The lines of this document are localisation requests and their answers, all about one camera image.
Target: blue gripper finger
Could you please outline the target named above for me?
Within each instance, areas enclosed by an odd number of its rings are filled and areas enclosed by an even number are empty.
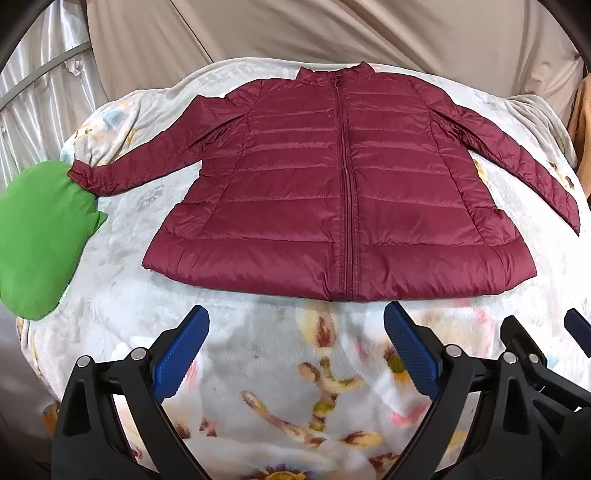
[[[576,309],[570,309],[564,316],[564,327],[591,358],[591,325]]]
[[[189,367],[207,334],[209,333],[209,314],[200,306],[193,310],[183,320],[176,330],[176,338],[164,352],[160,361],[152,371],[152,395],[162,403],[165,398],[172,397],[178,390]]]
[[[384,310],[384,327],[417,390],[431,400],[439,396],[439,368],[416,332],[416,325],[397,301]]]

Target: beige tent fabric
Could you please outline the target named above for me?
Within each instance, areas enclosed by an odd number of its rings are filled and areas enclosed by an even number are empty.
[[[212,63],[169,0],[87,0],[89,31],[109,100],[168,88]]]
[[[591,200],[591,75],[585,78],[577,92],[569,135],[579,161],[577,177],[585,195]]]
[[[536,93],[566,122],[582,79],[537,0],[89,0],[88,15],[112,99],[228,58],[365,60],[502,97]]]

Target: blanket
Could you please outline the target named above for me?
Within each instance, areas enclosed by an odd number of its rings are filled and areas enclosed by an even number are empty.
[[[153,138],[196,95],[222,96],[261,77],[294,78],[300,64],[228,60],[195,72],[169,90],[133,92],[95,112],[66,142],[62,159],[92,165],[116,161]],[[577,308],[591,318],[591,212],[569,165],[566,130],[537,98],[505,100],[450,80],[421,77],[494,121],[523,145],[576,198],[577,237],[526,185],[473,154],[495,203],[522,233],[538,276],[498,296],[405,301],[419,324],[444,344],[496,358],[499,327],[515,315],[549,366],[588,388],[590,362],[563,327]],[[40,322],[18,320],[21,349],[57,398],[76,359],[121,359],[150,346],[195,304],[211,328],[178,393],[163,407],[179,435],[215,480],[374,480],[397,460],[430,406],[414,388],[384,331],[386,302],[325,303],[207,290],[141,268],[151,238],[199,175],[200,164],[114,197],[99,199],[109,215],[89,240],[69,289]],[[478,397],[471,395],[442,466],[454,461]],[[152,464],[122,398],[116,397],[134,455]]]

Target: white satin curtain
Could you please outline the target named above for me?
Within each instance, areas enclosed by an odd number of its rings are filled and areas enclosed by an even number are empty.
[[[0,98],[51,59],[89,41],[79,0],[55,0],[0,73]],[[63,143],[107,102],[92,50],[50,70],[0,111],[0,193],[25,168],[58,160]]]

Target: quilted stitching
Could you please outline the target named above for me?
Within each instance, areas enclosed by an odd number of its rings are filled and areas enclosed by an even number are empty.
[[[203,158],[143,262],[185,283],[324,300],[501,293],[535,276],[535,265],[468,148],[579,231],[574,199],[495,124],[434,85],[367,64],[197,97],[168,132],[109,166],[75,162],[70,177],[114,194]]]

